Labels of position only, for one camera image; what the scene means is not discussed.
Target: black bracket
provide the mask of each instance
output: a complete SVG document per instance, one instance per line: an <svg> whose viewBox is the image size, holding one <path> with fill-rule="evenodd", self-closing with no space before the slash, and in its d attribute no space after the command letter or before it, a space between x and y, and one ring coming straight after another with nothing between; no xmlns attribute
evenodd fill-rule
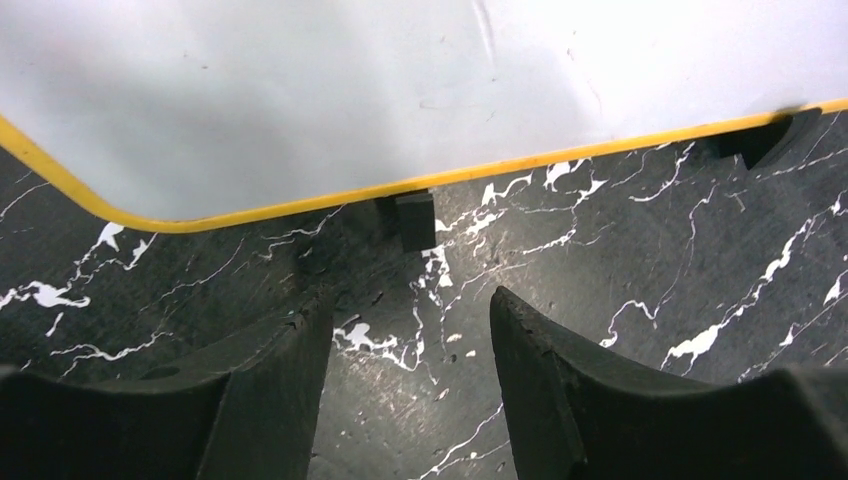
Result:
<svg viewBox="0 0 848 480"><path fill-rule="evenodd" d="M714 138L719 155L741 155L748 170L767 167L780 160L809 134L821 115L821 108L812 108L779 117L775 122L762 127L717 135Z"/></svg>
<svg viewBox="0 0 848 480"><path fill-rule="evenodd" d="M436 247L436 207L433 194L417 190L394 197L404 252Z"/></svg>
<svg viewBox="0 0 848 480"><path fill-rule="evenodd" d="M334 306L319 294L134 381L0 367L0 478L305 479Z"/></svg>
<svg viewBox="0 0 848 480"><path fill-rule="evenodd" d="M716 386L632 362L500 287L490 320L518 477L848 478L848 372Z"/></svg>

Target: black marble floor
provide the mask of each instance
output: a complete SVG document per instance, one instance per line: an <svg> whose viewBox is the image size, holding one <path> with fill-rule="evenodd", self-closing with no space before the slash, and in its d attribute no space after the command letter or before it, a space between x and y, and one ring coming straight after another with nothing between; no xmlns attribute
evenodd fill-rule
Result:
<svg viewBox="0 0 848 480"><path fill-rule="evenodd" d="M848 116L746 171L682 142L434 190L401 254L374 202L131 231L0 156L0 362L137 378L339 286L311 479L514 479L488 331L498 284L645 365L733 383L848 359Z"/></svg>

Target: whiteboard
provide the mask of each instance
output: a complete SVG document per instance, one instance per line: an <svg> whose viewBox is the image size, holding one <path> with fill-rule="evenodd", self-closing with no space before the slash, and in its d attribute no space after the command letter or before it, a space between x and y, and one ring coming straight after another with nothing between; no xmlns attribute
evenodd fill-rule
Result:
<svg viewBox="0 0 848 480"><path fill-rule="evenodd" d="M0 115L184 221L848 97L843 0L3 0Z"/></svg>

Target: black marble surface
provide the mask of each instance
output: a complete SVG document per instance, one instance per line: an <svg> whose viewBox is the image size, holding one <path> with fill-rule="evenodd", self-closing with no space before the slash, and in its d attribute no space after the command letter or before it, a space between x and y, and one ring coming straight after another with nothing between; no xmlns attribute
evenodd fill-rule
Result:
<svg viewBox="0 0 848 480"><path fill-rule="evenodd" d="M439 246L374 202L163 235L0 156L0 361L137 378L341 290L311 479L514 479L488 331L498 284L645 365L733 383L848 359L848 116L747 171L682 142L434 189Z"/></svg>

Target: yellow edge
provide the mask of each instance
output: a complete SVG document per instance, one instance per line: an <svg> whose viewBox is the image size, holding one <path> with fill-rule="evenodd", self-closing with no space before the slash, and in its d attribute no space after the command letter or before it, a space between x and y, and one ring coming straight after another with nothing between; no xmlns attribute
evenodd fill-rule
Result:
<svg viewBox="0 0 848 480"><path fill-rule="evenodd" d="M298 200L296 202L187 221L164 221L139 217L109 205L102 198L97 196L97 194L91 191L91 189L89 189L84 183L77 180L70 172L65 170L62 165L53 160L32 140L27 138L26 135L15 128L2 116L0 116L0 146L17 157L37 174L41 175L45 180L53 184L53 186L67 195L68 198L76 202L85 210L88 210L92 215L96 215L104 220L115 222L137 230L163 233L190 233L228 227L257 220L265 220L283 215L291 215L309 210L317 210L320 208L340 205L342 203L367 200L386 195L408 192L410 190L435 187L437 185L445 185L448 183L461 182L474 178L498 175L501 173L515 172L552 163L576 160L578 158L596 157L598 155L607 155L610 153L650 147L661 143L676 142L734 130L742 130L745 128L759 127L771 123L775 119L786 115L787 113L816 107L821 108L824 113L848 110L848 98L832 100L820 104L806 105L804 107L793 109L792 111L751 115L724 122L681 128L679 130L672 130L669 132L628 138L624 140L615 140L597 145L587 145L569 150L561 150L558 152L517 158L514 160L491 163L477 167L463 168L445 173L426 175L400 182L360 188L358 190L350 190L332 195L323 195L320 197Z"/></svg>

